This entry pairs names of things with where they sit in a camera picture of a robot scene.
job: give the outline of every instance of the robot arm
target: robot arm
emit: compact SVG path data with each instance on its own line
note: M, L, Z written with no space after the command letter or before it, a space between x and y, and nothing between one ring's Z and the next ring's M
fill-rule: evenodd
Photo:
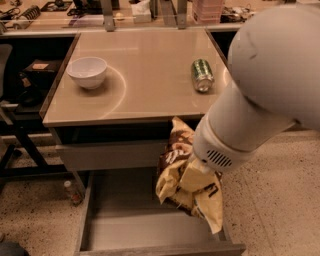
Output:
M320 9L261 12L235 35L233 81L202 118L193 152L206 170L226 171L296 123L320 130Z

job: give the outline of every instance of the table top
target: table top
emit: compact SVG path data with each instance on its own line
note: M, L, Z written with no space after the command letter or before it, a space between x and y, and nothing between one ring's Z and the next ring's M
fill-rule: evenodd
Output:
M230 81L230 74L203 29L82 33L70 62L85 56L108 63L94 90L64 72L44 117L47 127L118 124L203 115ZM206 59L215 77L208 93L195 91L191 65Z

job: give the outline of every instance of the white bowl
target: white bowl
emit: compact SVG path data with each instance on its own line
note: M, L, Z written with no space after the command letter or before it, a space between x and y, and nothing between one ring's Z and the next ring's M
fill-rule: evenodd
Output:
M105 79L107 62L97 57L84 57L71 62L67 73L71 79L85 89L98 88Z

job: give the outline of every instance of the aluminum can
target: aluminum can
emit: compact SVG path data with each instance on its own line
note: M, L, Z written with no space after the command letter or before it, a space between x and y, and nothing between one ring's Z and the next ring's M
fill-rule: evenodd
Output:
M214 77L208 61L195 60L191 65L191 76L195 90L204 93L212 88Z

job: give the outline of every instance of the speckled floor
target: speckled floor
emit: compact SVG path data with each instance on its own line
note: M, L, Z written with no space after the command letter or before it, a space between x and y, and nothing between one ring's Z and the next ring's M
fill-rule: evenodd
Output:
M48 161L59 161L52 146L40 151ZM319 153L320 133L286 132L224 174L224 216L233 242L246 244L244 256L320 255ZM72 255L82 206L70 205L64 180L32 178L5 185L0 231L7 241L19 242L31 256Z
M48 163L61 163L47 136L32 139ZM18 149L23 154L9 166L34 166L25 150ZM82 205L74 207L66 197L63 183L67 179L70 175L7 180L0 194L0 232L5 241L18 242L30 256L73 255Z

